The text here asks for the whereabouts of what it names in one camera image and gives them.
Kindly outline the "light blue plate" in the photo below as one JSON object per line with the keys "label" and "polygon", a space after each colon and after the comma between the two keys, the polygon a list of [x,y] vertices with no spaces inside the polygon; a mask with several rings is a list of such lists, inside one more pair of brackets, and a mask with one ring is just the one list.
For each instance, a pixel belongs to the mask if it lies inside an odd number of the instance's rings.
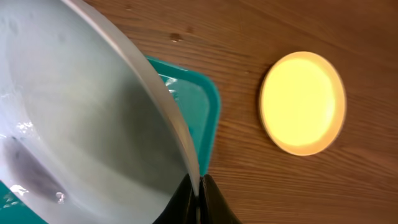
{"label": "light blue plate", "polygon": [[84,1],[1,2],[1,180],[47,223],[154,223],[192,138],[142,52]]}

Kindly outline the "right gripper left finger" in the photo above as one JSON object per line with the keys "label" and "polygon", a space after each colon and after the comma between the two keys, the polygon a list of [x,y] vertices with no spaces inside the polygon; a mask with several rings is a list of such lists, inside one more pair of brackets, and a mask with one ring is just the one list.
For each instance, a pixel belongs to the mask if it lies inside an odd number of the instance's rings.
{"label": "right gripper left finger", "polygon": [[197,198],[186,175],[154,224],[196,224]]}

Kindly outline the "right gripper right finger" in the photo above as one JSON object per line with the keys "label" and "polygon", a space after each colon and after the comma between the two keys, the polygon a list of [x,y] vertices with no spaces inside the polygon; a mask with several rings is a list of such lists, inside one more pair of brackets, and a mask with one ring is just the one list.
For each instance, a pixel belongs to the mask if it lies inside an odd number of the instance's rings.
{"label": "right gripper right finger", "polygon": [[201,177],[199,201],[201,224],[242,224],[211,175]]}

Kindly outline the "yellow-green plate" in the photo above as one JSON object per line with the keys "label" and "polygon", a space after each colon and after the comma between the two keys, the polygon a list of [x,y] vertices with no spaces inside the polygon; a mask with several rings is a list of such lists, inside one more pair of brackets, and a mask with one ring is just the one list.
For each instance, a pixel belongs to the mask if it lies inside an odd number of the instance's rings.
{"label": "yellow-green plate", "polygon": [[346,108],[337,70],[312,52],[282,57],[260,87],[259,114],[266,133],[283,151],[296,156],[329,147],[343,128]]}

